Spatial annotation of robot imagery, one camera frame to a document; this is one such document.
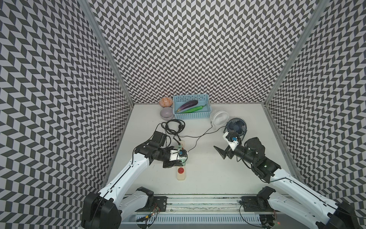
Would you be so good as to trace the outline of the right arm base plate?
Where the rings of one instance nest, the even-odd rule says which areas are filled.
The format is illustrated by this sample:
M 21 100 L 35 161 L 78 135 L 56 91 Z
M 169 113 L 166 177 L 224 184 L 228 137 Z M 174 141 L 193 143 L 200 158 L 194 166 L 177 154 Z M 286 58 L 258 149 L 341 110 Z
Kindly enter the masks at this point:
M 273 212 L 268 201 L 257 196 L 242 196 L 239 203 L 243 206 L 244 212 Z

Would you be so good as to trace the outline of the aluminium front rail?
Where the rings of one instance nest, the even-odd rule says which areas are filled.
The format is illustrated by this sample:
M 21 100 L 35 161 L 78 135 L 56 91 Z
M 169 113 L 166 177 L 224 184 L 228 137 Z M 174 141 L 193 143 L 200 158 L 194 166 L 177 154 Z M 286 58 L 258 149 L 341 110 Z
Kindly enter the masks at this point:
M 256 196 L 256 194 L 239 194 L 239 195 L 168 195 L 155 194 L 155 196 L 167 196 L 167 207 L 165 212 L 159 212 L 154 209 L 152 212 L 158 212 L 162 215 L 177 216 L 179 214 L 259 214 L 259 215 L 273 215 L 273 212 L 244 212 L 243 206 L 239 203 L 242 196 Z M 146 215 L 151 211 L 145 212 L 137 210 L 133 214 Z

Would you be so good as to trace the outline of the purple eggplant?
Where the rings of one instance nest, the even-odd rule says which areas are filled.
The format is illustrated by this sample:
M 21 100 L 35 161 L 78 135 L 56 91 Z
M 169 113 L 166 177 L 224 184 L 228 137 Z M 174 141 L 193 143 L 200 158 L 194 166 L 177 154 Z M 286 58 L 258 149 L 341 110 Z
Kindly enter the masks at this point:
M 183 110 L 188 109 L 188 108 L 193 107 L 193 106 L 196 106 L 197 104 L 198 104 L 198 101 L 197 101 L 197 100 L 191 100 L 191 101 L 188 101 L 188 102 L 184 103 L 183 105 L 181 105 L 181 106 L 176 110 L 176 112 L 177 112 L 177 113 L 182 112 Z

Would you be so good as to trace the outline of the green adapter of blue fan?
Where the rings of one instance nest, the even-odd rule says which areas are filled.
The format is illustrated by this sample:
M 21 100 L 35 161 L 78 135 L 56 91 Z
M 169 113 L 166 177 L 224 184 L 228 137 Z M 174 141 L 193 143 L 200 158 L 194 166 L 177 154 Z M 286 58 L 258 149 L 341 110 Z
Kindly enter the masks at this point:
M 187 158 L 182 159 L 182 160 L 181 160 L 181 163 L 180 163 L 180 164 L 181 164 L 181 166 L 185 166 L 186 161 L 187 161 Z

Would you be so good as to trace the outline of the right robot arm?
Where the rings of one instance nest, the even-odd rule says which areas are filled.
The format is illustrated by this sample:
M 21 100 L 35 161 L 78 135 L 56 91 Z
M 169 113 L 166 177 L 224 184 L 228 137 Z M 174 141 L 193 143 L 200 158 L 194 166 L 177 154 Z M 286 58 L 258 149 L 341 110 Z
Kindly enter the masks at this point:
M 265 156 L 258 137 L 242 143 L 237 133 L 225 132 L 228 147 L 215 149 L 222 158 L 236 156 L 267 186 L 257 194 L 273 210 L 282 212 L 310 229 L 359 229 L 359 217 L 346 201 L 338 203 L 312 190 Z

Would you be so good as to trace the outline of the white desk fan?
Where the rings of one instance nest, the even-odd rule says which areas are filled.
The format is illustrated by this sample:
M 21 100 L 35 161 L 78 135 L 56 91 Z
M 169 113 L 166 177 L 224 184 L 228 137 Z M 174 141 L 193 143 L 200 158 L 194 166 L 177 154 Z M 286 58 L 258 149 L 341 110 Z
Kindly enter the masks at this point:
M 229 121 L 229 118 L 229 114 L 226 111 L 220 109 L 214 109 L 210 114 L 210 120 L 214 130 L 225 126 Z

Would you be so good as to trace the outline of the lilac bowl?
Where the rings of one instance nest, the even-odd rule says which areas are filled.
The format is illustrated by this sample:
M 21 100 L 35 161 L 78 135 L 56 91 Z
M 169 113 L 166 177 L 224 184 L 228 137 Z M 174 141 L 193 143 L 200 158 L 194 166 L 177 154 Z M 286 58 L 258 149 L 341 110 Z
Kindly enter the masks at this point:
M 160 111 L 160 117 L 165 120 L 169 121 L 174 118 L 173 109 L 171 107 L 165 107 Z

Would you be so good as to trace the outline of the green chili pepper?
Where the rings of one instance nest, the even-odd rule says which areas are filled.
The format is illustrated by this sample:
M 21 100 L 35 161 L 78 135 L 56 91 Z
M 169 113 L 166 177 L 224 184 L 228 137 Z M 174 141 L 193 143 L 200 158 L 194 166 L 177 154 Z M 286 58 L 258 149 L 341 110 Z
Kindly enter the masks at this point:
M 191 109 L 188 109 L 188 110 L 186 110 L 186 111 L 183 111 L 183 112 L 182 112 L 182 114 L 189 114 L 189 113 L 193 113 L 193 112 L 196 112 L 196 111 L 200 111 L 200 110 L 202 110 L 205 106 L 206 106 L 206 105 L 204 105 L 204 106 L 196 106 L 196 107 L 193 107 L 193 108 L 191 108 Z

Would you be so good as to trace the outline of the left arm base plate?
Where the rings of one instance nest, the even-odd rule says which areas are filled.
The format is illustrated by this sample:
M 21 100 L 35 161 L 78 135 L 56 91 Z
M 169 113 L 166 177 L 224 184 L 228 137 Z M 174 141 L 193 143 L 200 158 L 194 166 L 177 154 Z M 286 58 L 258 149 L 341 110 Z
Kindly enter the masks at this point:
M 154 209 L 158 209 L 159 212 L 165 212 L 167 207 L 167 196 L 153 196 L 149 197 L 147 203 L 144 208 L 140 209 L 140 211 L 153 211 Z

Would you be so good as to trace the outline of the light blue plastic basket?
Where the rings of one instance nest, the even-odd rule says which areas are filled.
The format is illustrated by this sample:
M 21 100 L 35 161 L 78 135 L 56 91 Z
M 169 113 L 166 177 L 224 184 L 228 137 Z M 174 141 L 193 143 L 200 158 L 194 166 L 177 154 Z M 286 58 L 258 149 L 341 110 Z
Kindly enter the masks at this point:
M 176 119 L 209 118 L 211 105 L 208 94 L 175 95 L 173 114 Z

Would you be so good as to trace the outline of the beige red power strip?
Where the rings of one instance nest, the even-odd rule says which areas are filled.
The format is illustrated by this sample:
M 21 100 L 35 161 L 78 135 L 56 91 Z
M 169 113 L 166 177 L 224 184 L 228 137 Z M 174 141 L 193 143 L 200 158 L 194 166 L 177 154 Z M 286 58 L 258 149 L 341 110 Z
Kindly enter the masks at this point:
M 185 142 L 183 140 L 179 141 L 179 144 L 183 145 L 183 148 L 185 148 Z M 185 166 L 183 167 L 179 167 L 177 169 L 177 180 L 178 181 L 183 181 L 186 178 L 186 174 L 185 174 Z

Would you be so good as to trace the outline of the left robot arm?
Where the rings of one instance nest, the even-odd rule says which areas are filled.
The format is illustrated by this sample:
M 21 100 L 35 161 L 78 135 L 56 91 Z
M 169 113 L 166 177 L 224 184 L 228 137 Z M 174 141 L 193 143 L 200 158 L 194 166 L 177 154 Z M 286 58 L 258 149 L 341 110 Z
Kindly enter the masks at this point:
M 149 212 L 138 219 L 147 222 L 153 216 L 166 211 L 167 197 L 156 197 L 154 192 L 140 187 L 133 194 L 127 191 L 136 179 L 156 160 L 165 169 L 183 167 L 188 159 L 181 142 L 178 147 L 164 147 L 167 135 L 155 131 L 150 139 L 138 145 L 132 159 L 104 188 L 89 193 L 83 202 L 81 226 L 84 229 L 118 229 L 121 222 L 133 213 Z

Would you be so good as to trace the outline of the dark blue desk fan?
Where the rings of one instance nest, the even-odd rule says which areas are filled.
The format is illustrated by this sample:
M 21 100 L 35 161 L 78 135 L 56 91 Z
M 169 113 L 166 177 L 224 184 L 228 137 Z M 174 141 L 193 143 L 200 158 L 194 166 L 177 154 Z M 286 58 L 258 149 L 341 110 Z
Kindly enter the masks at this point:
M 247 133 L 247 124 L 241 118 L 232 118 L 226 123 L 226 126 L 224 128 L 224 133 L 225 132 L 237 133 L 239 137 L 243 139 Z

